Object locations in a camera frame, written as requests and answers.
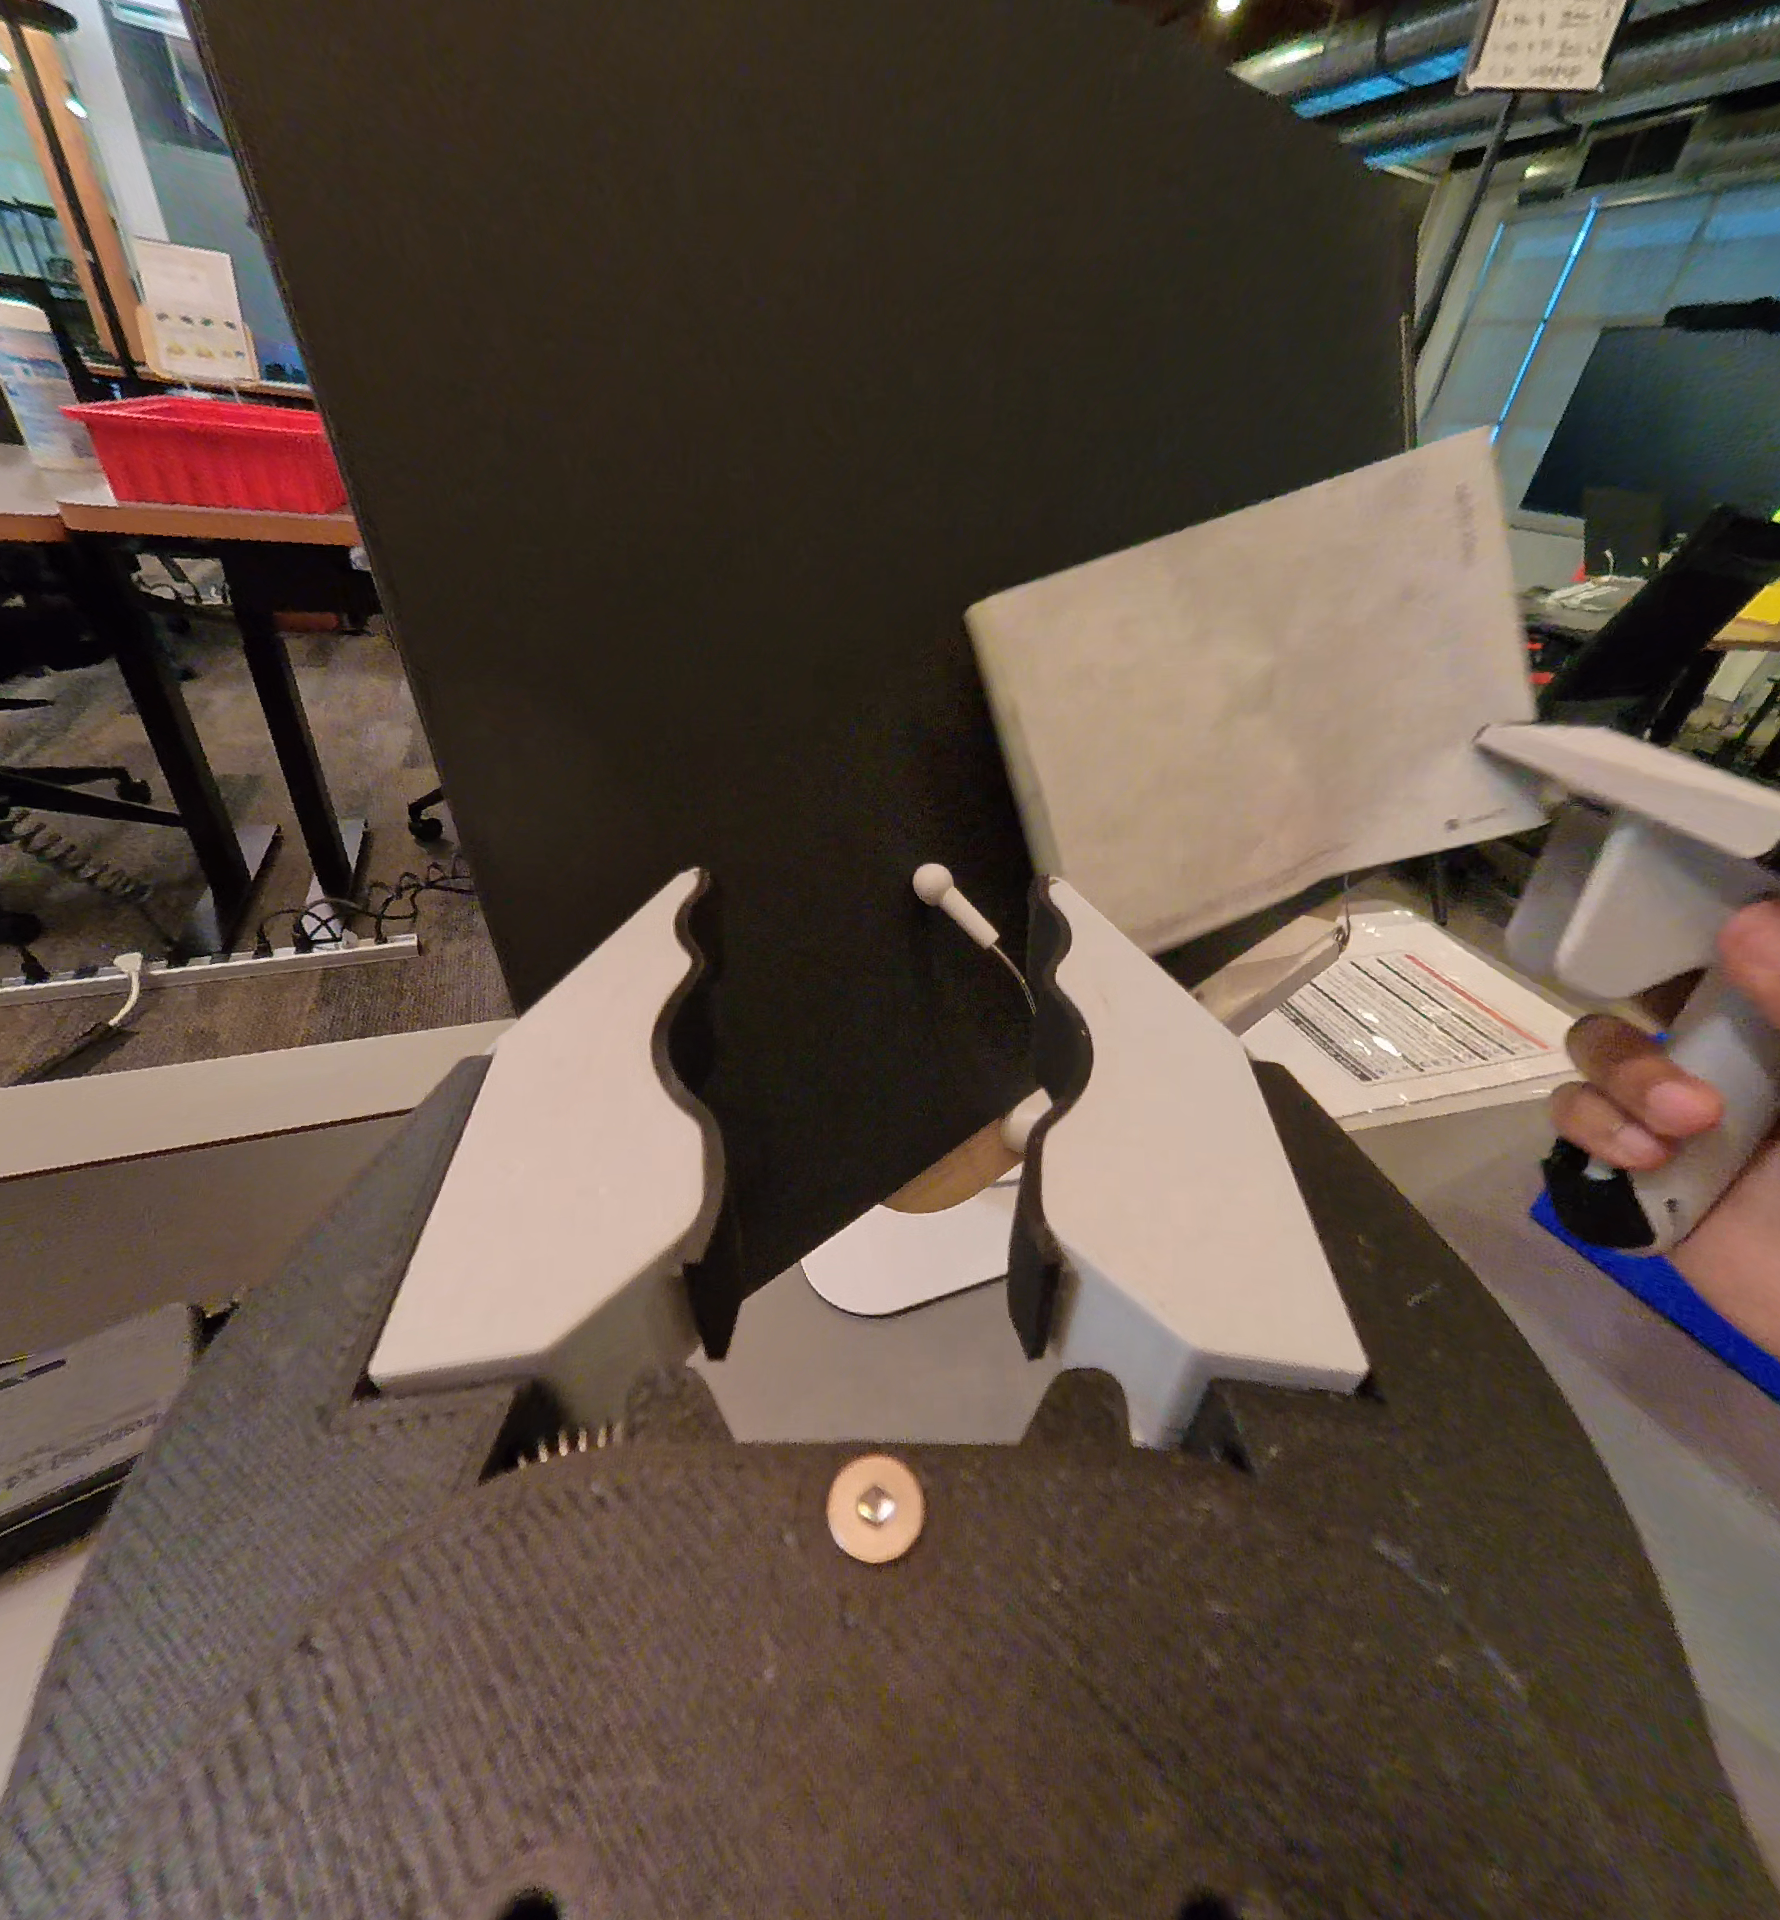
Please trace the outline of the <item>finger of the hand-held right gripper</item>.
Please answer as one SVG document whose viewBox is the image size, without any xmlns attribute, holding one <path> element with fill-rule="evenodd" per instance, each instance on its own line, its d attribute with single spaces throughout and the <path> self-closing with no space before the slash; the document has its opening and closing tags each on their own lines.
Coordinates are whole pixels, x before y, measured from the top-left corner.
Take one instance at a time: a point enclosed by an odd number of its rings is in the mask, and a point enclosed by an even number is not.
<svg viewBox="0 0 1780 1920">
<path fill-rule="evenodd" d="M 1479 751 L 1562 790 L 1502 952 L 1580 1002 L 1709 973 L 1725 920 L 1780 894 L 1780 785 L 1555 719 L 1485 726 Z"/>
</svg>

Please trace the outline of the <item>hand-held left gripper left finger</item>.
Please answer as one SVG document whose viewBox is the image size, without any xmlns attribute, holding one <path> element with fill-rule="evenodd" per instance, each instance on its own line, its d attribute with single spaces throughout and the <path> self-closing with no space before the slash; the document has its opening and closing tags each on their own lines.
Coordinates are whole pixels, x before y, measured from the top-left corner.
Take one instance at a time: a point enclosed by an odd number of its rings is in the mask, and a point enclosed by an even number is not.
<svg viewBox="0 0 1780 1920">
<path fill-rule="evenodd" d="M 725 1213 L 709 1073 L 709 871 L 682 868 L 491 1051 L 376 1387 L 639 1387 L 705 1347 L 691 1265 Z"/>
</svg>

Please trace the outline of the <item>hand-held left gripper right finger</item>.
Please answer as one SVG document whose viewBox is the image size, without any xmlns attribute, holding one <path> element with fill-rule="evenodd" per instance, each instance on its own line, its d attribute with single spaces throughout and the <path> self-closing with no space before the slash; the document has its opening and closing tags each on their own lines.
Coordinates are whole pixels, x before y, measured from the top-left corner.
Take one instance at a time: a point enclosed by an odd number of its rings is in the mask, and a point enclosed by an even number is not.
<svg viewBox="0 0 1780 1920">
<path fill-rule="evenodd" d="M 1370 1381 L 1246 1051 L 1069 876 L 1031 894 L 1034 1080 L 1010 1230 L 1019 1353 L 1187 1453 L 1215 1387 Z"/>
</svg>

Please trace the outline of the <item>toy brick instruction booklet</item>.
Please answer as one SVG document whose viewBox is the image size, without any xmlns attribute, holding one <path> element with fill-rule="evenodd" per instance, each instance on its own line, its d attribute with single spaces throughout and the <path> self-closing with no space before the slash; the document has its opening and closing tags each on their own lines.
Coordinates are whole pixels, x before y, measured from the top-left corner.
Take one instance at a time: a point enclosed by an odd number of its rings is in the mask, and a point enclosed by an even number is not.
<svg viewBox="0 0 1780 1920">
<path fill-rule="evenodd" d="M 1544 823 L 1492 434 L 965 612 L 1031 859 L 1170 952 L 1322 876 Z"/>
</svg>

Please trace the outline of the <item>black office chair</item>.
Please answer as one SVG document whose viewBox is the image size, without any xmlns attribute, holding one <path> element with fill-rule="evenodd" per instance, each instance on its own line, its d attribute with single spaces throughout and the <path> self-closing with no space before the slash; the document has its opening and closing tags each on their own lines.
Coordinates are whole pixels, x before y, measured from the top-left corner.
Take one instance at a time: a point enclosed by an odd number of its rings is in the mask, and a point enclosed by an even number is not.
<svg viewBox="0 0 1780 1920">
<path fill-rule="evenodd" d="M 1709 509 L 1677 558 L 1548 679 L 1534 719 L 1677 745 L 1719 679 L 1719 637 L 1780 579 L 1780 512 Z"/>
</svg>

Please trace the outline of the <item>printed paper in acrylic holder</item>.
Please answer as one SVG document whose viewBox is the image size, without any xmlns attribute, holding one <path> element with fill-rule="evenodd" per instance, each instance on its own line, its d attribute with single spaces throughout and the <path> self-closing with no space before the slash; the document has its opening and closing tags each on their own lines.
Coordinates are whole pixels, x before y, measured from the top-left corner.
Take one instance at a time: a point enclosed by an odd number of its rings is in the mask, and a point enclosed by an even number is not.
<svg viewBox="0 0 1780 1920">
<path fill-rule="evenodd" d="M 1336 1121 L 1380 1131 L 1555 1093 L 1568 1012 L 1466 952 L 1370 950 L 1294 991 L 1242 1051 Z"/>
</svg>

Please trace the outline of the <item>black monitor screen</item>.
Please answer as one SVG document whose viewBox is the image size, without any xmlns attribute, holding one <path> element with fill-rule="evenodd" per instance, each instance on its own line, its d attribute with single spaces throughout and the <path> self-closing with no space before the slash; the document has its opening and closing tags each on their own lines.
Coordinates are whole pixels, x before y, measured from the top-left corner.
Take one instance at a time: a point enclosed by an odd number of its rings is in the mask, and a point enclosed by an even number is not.
<svg viewBox="0 0 1780 1920">
<path fill-rule="evenodd" d="M 1611 324 L 1527 472 L 1527 512 L 1587 512 L 1587 489 L 1664 500 L 1664 533 L 1709 509 L 1780 512 L 1780 333 Z"/>
</svg>

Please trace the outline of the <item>white power strip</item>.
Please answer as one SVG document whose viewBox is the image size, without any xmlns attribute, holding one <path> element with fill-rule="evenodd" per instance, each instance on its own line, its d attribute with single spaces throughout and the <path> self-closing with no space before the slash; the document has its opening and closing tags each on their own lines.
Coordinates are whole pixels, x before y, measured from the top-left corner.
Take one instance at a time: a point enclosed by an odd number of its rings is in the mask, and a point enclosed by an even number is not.
<svg viewBox="0 0 1780 1920">
<path fill-rule="evenodd" d="M 174 983 L 225 983 L 225 979 L 281 979 L 281 973 L 338 973 L 338 964 L 390 964 L 390 958 L 421 958 L 421 936 L 390 936 L 390 942 L 338 942 L 338 950 L 278 950 L 278 952 L 198 952 L 198 958 L 145 958 L 117 952 L 104 964 L 63 964 L 47 979 L 7 973 L 0 979 L 0 1012 L 10 1002 L 63 1002 L 63 1001 L 92 1001 L 117 1002 L 123 991 L 174 991 Z"/>
</svg>

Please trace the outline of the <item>black desk mat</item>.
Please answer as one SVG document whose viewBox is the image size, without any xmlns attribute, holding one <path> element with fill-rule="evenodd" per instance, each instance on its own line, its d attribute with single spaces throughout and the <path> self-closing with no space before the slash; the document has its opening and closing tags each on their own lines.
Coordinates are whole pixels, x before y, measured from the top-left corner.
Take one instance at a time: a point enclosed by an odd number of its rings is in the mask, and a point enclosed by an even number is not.
<svg viewBox="0 0 1780 1920">
<path fill-rule="evenodd" d="M 364 1116 L 0 1180 L 0 1361 L 263 1287 L 404 1121 Z"/>
</svg>

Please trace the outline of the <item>blue plastic bin white label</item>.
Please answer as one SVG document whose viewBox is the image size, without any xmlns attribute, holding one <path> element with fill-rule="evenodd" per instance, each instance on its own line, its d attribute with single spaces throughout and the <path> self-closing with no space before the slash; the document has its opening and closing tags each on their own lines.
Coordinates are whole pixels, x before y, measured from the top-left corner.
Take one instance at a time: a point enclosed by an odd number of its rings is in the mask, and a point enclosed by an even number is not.
<svg viewBox="0 0 1780 1920">
<path fill-rule="evenodd" d="M 1684 1329 L 1703 1353 L 1719 1353 L 1734 1381 L 1749 1381 L 1754 1391 L 1766 1391 L 1780 1403 L 1780 1353 L 1766 1353 L 1761 1344 L 1749 1344 L 1719 1304 L 1703 1304 L 1684 1276 L 1667 1256 L 1627 1256 L 1627 1247 L 1598 1247 L 1587 1236 L 1574 1236 L 1555 1219 L 1555 1196 L 1544 1191 L 1527 1205 L 1527 1226 L 1548 1230 L 1562 1247 L 1574 1247 L 1580 1260 L 1591 1260 L 1602 1283 L 1618 1283 L 1637 1304 L 1651 1304 L 1652 1318 L 1667 1318 L 1677 1329 Z"/>
</svg>

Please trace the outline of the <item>hanging paper sign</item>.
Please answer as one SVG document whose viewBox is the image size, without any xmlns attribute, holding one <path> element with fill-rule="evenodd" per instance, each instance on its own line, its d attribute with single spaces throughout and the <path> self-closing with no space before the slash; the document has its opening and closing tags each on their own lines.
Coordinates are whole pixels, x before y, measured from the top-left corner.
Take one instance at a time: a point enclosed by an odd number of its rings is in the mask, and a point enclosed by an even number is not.
<svg viewBox="0 0 1780 1920">
<path fill-rule="evenodd" d="M 1463 92 L 1598 92 L 1627 0 L 1485 0 Z"/>
</svg>

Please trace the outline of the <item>red plastic basket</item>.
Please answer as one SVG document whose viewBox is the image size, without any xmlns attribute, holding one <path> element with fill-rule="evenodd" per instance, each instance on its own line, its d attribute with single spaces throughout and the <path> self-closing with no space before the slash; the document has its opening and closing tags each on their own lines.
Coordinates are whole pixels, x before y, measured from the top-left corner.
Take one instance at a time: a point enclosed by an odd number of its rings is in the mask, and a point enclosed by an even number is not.
<svg viewBox="0 0 1780 1920">
<path fill-rule="evenodd" d="M 348 480 L 315 406 L 225 394 L 134 394 L 63 406 L 112 500 L 338 512 Z"/>
</svg>

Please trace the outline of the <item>white wipes tub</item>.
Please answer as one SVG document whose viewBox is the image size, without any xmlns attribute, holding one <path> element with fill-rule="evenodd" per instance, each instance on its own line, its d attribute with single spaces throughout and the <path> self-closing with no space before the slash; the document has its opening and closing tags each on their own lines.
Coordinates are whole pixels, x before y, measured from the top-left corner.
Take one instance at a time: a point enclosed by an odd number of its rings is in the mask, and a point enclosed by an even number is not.
<svg viewBox="0 0 1780 1920">
<path fill-rule="evenodd" d="M 87 427 L 67 417 L 63 339 L 31 303 L 0 303 L 0 394 L 36 472 L 101 472 Z"/>
</svg>

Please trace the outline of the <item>picture sign card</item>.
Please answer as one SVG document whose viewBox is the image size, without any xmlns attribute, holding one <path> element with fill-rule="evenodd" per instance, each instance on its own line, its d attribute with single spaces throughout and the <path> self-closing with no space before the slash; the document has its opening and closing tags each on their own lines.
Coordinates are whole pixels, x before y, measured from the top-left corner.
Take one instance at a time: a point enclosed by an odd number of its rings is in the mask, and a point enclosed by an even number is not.
<svg viewBox="0 0 1780 1920">
<path fill-rule="evenodd" d="M 174 390 L 251 390 L 259 343 L 240 305 L 232 249 L 134 236 L 145 369 Z"/>
</svg>

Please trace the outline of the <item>black pole stand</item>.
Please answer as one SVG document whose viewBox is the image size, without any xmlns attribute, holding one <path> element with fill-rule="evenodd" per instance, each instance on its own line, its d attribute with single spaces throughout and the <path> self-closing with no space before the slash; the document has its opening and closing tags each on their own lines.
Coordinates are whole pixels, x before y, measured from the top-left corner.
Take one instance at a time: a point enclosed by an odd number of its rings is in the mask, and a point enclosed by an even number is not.
<svg viewBox="0 0 1780 1920">
<path fill-rule="evenodd" d="M 92 165 L 87 118 L 67 107 L 77 84 L 54 50 L 67 31 L 77 16 L 63 6 L 0 0 L 0 58 L 10 64 L 7 84 L 36 147 L 101 356 L 112 366 L 117 394 L 145 394 L 134 259 Z"/>
</svg>

